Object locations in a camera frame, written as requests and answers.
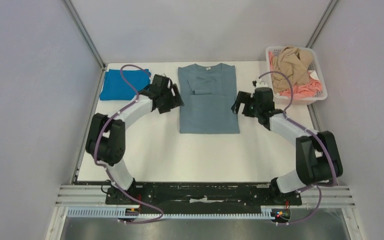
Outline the grey-blue t-shirt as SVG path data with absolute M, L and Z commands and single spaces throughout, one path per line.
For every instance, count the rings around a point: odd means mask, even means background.
M 237 97 L 236 67 L 191 64 L 177 69 L 184 105 L 179 112 L 181 134 L 239 134 L 238 116 L 231 110 Z

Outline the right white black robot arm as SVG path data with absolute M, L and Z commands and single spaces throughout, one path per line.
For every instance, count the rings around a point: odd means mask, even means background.
M 256 88 L 254 93 L 239 91 L 231 109 L 238 114 L 257 118 L 267 130 L 277 133 L 295 147 L 295 169 L 270 182 L 269 199 L 282 204 L 289 193 L 304 191 L 310 186 L 334 186 L 343 174 L 335 136 L 330 131 L 317 132 L 294 121 L 286 112 L 275 108 L 273 91 Z

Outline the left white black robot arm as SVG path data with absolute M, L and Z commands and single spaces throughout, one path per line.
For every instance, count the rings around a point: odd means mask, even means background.
M 136 189 L 131 187 L 135 179 L 124 161 L 127 129 L 155 110 L 164 114 L 183 105 L 177 84 L 156 74 L 151 84 L 136 90 L 134 97 L 121 109 L 111 114 L 93 115 L 85 151 L 97 166 L 104 168 L 111 185 L 119 189 L 117 197 L 124 204 L 132 204 L 137 198 Z

